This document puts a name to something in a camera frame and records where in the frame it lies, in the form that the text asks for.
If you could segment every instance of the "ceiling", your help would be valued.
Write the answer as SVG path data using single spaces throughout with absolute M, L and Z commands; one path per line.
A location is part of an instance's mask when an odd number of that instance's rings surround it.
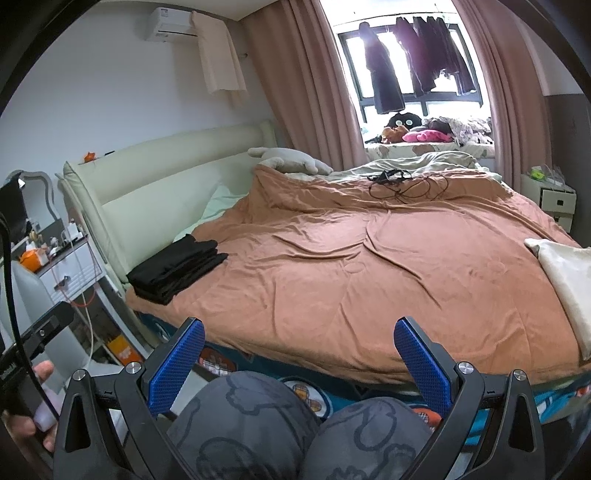
M 102 0 L 103 2 L 123 2 L 129 0 Z M 273 3 L 275 0 L 143 0 L 159 5 L 178 5 L 221 15 L 232 20 L 245 16 Z

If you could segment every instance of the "curtain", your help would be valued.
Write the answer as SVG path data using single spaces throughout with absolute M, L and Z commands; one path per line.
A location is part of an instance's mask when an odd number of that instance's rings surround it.
M 242 20 L 248 54 L 287 146 L 335 170 L 368 162 L 320 0 L 278 0 Z
M 513 13 L 496 0 L 453 0 L 486 79 L 499 173 L 521 188 L 522 173 L 551 165 L 550 127 L 534 62 Z

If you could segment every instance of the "dark clothing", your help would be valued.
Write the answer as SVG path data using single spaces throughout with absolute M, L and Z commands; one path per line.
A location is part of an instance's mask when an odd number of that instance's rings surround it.
M 460 95 L 476 90 L 466 61 L 442 18 L 413 18 L 413 25 L 403 17 L 396 19 L 395 35 L 407 54 L 408 67 L 416 97 L 435 88 L 443 72 L 453 75 Z
M 321 425 L 308 393 L 236 372 L 207 384 L 168 436 L 203 480 L 396 480 L 431 435 L 394 398 L 363 400 Z
M 197 242 L 191 235 L 162 249 L 127 274 L 138 297 L 168 305 L 173 297 L 190 287 L 225 259 L 217 253 L 217 242 Z
M 448 50 L 449 64 L 446 66 L 445 71 L 447 75 L 453 75 L 457 85 L 457 92 L 460 95 L 465 95 L 475 91 L 476 87 L 474 85 L 474 80 L 470 75 L 468 65 L 466 65 L 462 53 L 453 41 L 452 34 L 449 32 L 447 25 L 442 18 L 435 20 L 434 18 L 429 17 L 428 20 L 430 21 L 430 24 L 433 25 L 434 29 L 438 29 L 443 38 L 443 44 Z
M 404 110 L 404 98 L 394 72 L 390 53 L 371 30 L 367 22 L 359 26 L 359 36 L 365 46 L 366 67 L 371 73 L 374 104 L 378 114 Z
M 447 122 L 442 122 L 441 120 L 431 120 L 427 124 L 427 128 L 429 130 L 437 130 L 442 134 L 453 135 L 452 128 L 449 126 L 449 124 Z
M 414 31 L 413 26 L 403 17 L 396 19 L 396 39 L 406 52 L 413 90 L 416 97 L 423 96 L 435 88 L 431 55 L 424 40 Z

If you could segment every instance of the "blue pad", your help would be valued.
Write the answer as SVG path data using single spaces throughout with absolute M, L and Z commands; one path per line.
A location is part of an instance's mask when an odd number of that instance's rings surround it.
M 205 328 L 196 320 L 178 340 L 150 382 L 148 408 L 153 416 L 170 411 L 205 344 Z
M 394 345 L 429 407 L 445 417 L 452 407 L 449 380 L 404 319 L 394 327 Z

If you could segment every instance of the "window frame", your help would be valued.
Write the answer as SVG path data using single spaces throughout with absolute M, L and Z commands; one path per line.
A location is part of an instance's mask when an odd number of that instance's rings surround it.
M 457 92 L 427 92 L 425 95 L 420 97 L 416 97 L 414 93 L 403 93 L 402 97 L 404 98 L 405 103 L 421 104 L 423 116 L 425 117 L 429 115 L 427 105 L 429 102 L 477 102 L 480 106 L 483 105 L 482 91 L 480 90 L 480 84 L 478 82 L 478 77 L 476 75 L 476 68 L 474 66 L 472 56 L 470 55 L 470 51 L 468 50 L 466 40 L 464 40 L 464 36 L 462 35 L 462 31 L 458 24 L 448 24 L 447 27 L 449 30 L 454 30 L 460 39 L 462 49 L 464 50 L 464 53 L 466 55 L 466 63 L 468 66 L 468 70 L 470 71 L 470 75 L 472 76 L 472 80 L 474 81 L 474 87 L 476 88 L 476 91 L 473 93 L 467 93 L 466 95 L 458 95 Z M 372 31 L 375 34 L 394 32 L 394 29 L 395 25 L 383 25 L 381 27 L 372 27 Z M 363 117 L 363 121 L 367 123 L 367 115 L 365 113 L 365 108 L 369 106 L 375 106 L 374 97 L 363 96 L 361 84 L 359 83 L 359 77 L 357 75 L 357 71 L 355 70 L 355 64 L 353 63 L 353 57 L 351 56 L 349 45 L 347 43 L 347 40 L 359 36 L 359 30 L 339 33 L 338 36 L 340 44 L 343 48 L 343 52 L 345 54 L 347 65 L 349 66 L 349 71 L 351 72 L 353 85 L 355 87 L 355 92 L 357 93 L 359 107 L 361 108 L 361 115 Z

